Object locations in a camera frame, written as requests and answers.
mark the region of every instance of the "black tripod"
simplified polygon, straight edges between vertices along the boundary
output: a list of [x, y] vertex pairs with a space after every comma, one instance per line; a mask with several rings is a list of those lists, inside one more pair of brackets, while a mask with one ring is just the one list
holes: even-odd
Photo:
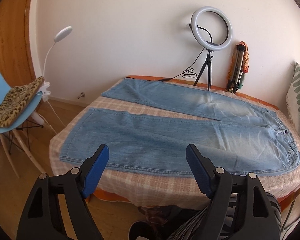
[[213, 50], [210, 50], [210, 49], [207, 49], [208, 51], [208, 54], [207, 54], [207, 57], [206, 57], [206, 61], [204, 62], [200, 72], [199, 72], [199, 75], [197, 77], [197, 79], [195, 80], [193, 86], [196, 86], [204, 69], [206, 68], [206, 66], [208, 66], [208, 91], [211, 90], [211, 59], [213, 58], [213, 56], [211, 55], [211, 53], [213, 52]]

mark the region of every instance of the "black shoe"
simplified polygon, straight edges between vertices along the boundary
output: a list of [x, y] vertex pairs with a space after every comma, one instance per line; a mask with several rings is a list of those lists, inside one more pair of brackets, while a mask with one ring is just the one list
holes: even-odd
[[129, 230], [129, 240], [136, 240], [142, 236], [148, 240], [155, 240], [155, 234], [151, 226], [144, 221], [134, 222]]

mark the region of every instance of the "blue gripper pad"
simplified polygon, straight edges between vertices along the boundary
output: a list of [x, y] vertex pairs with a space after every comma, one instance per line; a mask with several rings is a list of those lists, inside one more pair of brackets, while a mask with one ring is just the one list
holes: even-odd
[[212, 180], [215, 177], [213, 172], [215, 169], [214, 165], [212, 164], [210, 159], [202, 157], [201, 153], [194, 144], [190, 144], [187, 146], [186, 159], [200, 191], [206, 194], [206, 196], [211, 199], [215, 192], [212, 186]]
[[87, 198], [95, 191], [108, 160], [109, 147], [105, 145], [85, 177], [84, 187], [81, 191], [83, 198]]

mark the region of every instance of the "ring light tripod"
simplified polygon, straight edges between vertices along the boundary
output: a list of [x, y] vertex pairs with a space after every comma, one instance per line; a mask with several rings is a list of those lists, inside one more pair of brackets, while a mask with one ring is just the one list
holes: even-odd
[[[205, 41], [201, 37], [201, 35], [198, 31], [199, 28], [198, 28], [198, 25], [197, 25], [197, 20], [198, 20], [199, 15], [204, 13], [204, 12], [213, 12], [213, 13], [219, 15], [221, 17], [221, 19], [223, 20], [223, 22], [225, 23], [226, 28], [227, 28], [227, 36], [226, 36], [226, 39], [223, 41], [223, 43], [218, 45], [218, 44], [215, 44], [213, 42]], [[231, 23], [230, 23], [229, 19], [226, 17], [226, 15], [222, 11], [220, 11], [219, 9], [214, 8], [214, 7], [205, 6], [205, 7], [202, 7], [202, 8], [200, 8], [200, 9], [198, 9], [194, 12], [194, 14], [191, 17], [190, 28], [191, 28], [192, 34], [195, 37], [195, 39], [197, 40], [197, 42], [199, 42], [200, 45], [205, 47], [208, 51], [206, 61], [204, 62], [203, 66], [202, 66], [202, 68], [199, 72], [199, 75], [198, 75], [197, 79], [194, 82], [194, 86], [197, 85], [197, 83], [198, 83], [205, 67], [207, 66], [208, 67], [208, 91], [210, 91], [211, 90], [211, 60], [213, 58], [211, 53], [215, 50], [218, 51], [218, 50], [225, 49], [230, 44], [231, 39], [232, 39], [232, 26], [231, 26]]]

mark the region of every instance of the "tripod leg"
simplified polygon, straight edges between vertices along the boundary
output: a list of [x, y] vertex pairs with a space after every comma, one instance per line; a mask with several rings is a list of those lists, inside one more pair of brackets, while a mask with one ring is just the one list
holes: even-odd
[[211, 62], [208, 62], [208, 91], [211, 90]]
[[208, 62], [206, 61], [206, 62], [203, 64], [203, 66], [202, 66], [202, 68], [201, 68], [201, 70], [200, 70], [200, 72], [199, 72], [199, 74], [198, 74], [198, 77], [197, 77], [197, 79], [195, 80], [195, 82], [194, 82], [194, 84], [193, 84], [194, 87], [197, 85], [199, 79], [201, 78], [202, 72], [203, 72], [204, 69], [206, 68], [207, 63], [208, 63]]

